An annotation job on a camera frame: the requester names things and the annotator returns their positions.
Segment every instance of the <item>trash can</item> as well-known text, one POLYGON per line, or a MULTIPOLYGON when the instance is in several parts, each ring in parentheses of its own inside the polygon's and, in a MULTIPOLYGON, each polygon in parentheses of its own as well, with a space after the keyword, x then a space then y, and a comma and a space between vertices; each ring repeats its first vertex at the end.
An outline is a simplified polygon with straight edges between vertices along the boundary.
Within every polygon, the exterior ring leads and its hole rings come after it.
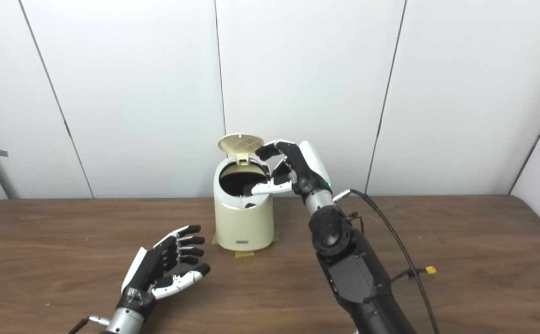
POLYGON ((270 167, 253 152, 264 144, 254 135, 226 135, 219 148, 228 154, 214 174, 217 243, 232 251, 268 247, 274 239, 272 196, 244 195, 243 188, 270 180, 270 167))

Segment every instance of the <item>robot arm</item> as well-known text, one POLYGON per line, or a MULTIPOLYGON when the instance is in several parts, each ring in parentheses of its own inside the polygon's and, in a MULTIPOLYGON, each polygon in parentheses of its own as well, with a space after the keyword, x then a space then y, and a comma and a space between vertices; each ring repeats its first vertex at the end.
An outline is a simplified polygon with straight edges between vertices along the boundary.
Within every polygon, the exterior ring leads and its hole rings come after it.
POLYGON ((126 273, 122 295, 111 320, 92 315, 70 333, 78 331, 83 323, 93 321, 106 327, 101 334, 138 334, 157 300, 177 294, 210 272, 208 264, 201 264, 177 275, 164 276, 180 263, 198 264, 198 257, 204 255, 204 251, 191 245, 203 244, 204 238, 187 236, 197 232, 200 226, 185 226, 169 233, 150 250, 141 247, 126 273))
POLYGON ((298 146, 276 140, 259 148, 256 154, 264 161, 279 154, 285 158, 275 169, 277 175, 273 173, 269 182, 272 185, 251 185, 246 191, 275 193, 283 182, 301 196, 311 214, 309 230, 317 260, 336 301, 349 313, 358 332, 416 334, 393 297, 390 277, 378 256, 334 203, 328 173, 311 144, 304 141, 298 146))

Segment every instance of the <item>lid hinge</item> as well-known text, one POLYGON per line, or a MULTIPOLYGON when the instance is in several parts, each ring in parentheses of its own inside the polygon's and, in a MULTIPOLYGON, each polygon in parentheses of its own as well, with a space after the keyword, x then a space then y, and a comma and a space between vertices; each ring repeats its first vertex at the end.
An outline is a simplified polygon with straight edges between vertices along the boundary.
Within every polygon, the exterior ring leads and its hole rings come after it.
POLYGON ((249 165, 249 154, 236 154, 236 157, 238 166, 249 165))

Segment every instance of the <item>wooden table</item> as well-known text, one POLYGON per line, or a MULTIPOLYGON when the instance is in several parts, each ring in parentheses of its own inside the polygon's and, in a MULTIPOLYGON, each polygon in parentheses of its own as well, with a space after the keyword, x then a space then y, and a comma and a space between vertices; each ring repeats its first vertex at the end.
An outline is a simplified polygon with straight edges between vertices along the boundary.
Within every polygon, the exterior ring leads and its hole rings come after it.
MULTIPOLYGON (((444 334, 540 333, 540 219, 510 196, 376 197, 423 276, 444 334)), ((358 198, 365 234, 391 275, 406 268, 393 238, 358 198)), ((275 200, 279 241, 255 256, 211 244, 212 199, 0 201, 0 333, 65 334, 87 315, 110 317, 140 246, 202 225, 204 280, 158 303, 142 334, 352 334, 321 273, 300 199, 275 200)), ((395 296, 419 333, 432 333, 420 293, 395 296)), ((81 333, 101 328, 89 324, 81 333)))

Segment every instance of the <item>trash can lid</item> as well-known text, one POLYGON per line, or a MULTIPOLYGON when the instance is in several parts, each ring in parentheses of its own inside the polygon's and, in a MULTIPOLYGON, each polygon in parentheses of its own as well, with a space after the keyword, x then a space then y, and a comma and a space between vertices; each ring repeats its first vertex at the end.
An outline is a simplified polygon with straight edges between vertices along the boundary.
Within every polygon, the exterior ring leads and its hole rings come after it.
POLYGON ((249 154, 264 145, 264 140, 255 135, 234 133, 226 135, 219 140, 219 149, 226 154, 234 154, 238 158, 238 165, 249 164, 249 154))

